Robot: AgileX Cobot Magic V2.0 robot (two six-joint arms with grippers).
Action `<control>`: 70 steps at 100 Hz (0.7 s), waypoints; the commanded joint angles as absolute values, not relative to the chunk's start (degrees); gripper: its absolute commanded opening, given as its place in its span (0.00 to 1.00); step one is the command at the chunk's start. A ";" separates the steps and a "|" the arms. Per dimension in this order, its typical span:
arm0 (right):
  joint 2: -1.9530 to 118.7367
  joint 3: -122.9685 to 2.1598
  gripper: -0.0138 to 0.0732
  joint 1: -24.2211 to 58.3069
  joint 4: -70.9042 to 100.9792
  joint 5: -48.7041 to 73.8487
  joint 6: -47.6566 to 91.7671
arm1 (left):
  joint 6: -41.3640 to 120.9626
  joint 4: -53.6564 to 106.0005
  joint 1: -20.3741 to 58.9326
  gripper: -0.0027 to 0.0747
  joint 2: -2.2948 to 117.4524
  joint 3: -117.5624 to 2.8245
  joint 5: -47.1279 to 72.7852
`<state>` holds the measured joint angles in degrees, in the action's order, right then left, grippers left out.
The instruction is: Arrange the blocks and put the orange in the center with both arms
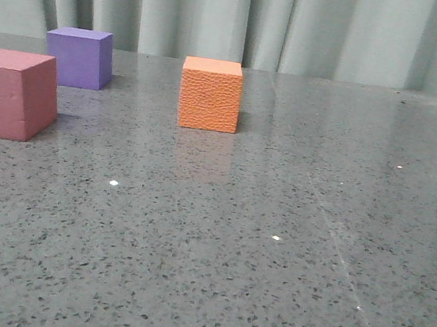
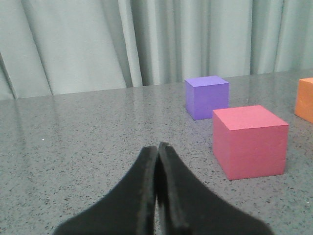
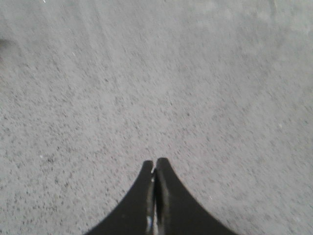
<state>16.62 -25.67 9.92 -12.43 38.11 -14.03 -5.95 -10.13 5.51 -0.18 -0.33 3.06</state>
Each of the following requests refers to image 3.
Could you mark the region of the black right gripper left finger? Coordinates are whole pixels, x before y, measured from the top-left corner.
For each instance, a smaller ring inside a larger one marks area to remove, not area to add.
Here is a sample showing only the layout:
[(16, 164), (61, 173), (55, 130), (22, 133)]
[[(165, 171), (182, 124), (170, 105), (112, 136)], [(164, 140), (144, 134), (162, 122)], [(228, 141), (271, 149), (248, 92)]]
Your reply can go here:
[(118, 205), (88, 235), (152, 235), (155, 215), (155, 175), (144, 161), (132, 187)]

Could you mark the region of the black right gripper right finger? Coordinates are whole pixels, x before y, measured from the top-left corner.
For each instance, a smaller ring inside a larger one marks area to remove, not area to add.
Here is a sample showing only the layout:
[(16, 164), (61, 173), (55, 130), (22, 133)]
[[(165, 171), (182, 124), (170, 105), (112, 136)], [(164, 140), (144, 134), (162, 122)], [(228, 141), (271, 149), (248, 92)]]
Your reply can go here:
[(180, 181), (167, 158), (155, 168), (157, 227), (160, 235), (234, 235), (208, 213)]

